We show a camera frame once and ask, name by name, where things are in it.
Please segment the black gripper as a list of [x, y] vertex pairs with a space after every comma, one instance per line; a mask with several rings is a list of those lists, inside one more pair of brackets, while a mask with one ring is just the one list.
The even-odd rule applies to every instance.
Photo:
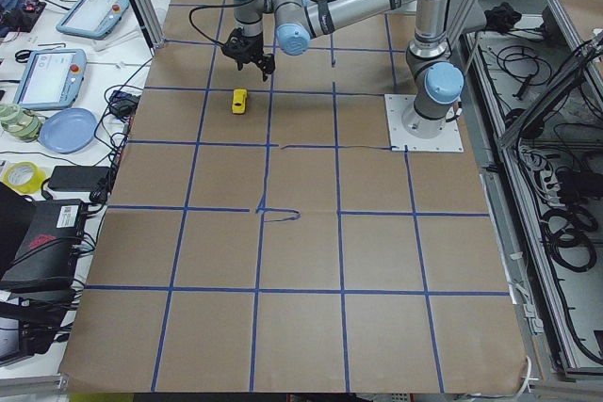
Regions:
[[263, 54], [264, 38], [260, 32], [253, 36], [246, 36], [242, 28], [234, 29], [226, 42], [221, 46], [222, 53], [231, 58], [239, 70], [246, 64], [256, 64], [262, 73], [262, 80], [266, 82], [275, 71], [274, 54]]

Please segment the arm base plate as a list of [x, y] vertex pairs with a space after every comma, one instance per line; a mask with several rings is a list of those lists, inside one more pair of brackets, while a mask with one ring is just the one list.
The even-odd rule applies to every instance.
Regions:
[[385, 94], [390, 148], [398, 152], [462, 153], [459, 124], [453, 109], [440, 120], [426, 120], [415, 112], [415, 95]]

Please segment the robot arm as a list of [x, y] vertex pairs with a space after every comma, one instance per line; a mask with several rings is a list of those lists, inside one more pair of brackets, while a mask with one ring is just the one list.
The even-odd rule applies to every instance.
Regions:
[[449, 60], [448, 0], [234, 0], [236, 28], [220, 49], [238, 67], [253, 63], [269, 76], [275, 62], [273, 55], [264, 51], [264, 15], [274, 17], [280, 49], [298, 56], [313, 39], [412, 2], [417, 3], [415, 34], [406, 59], [419, 93], [424, 94], [428, 70]]

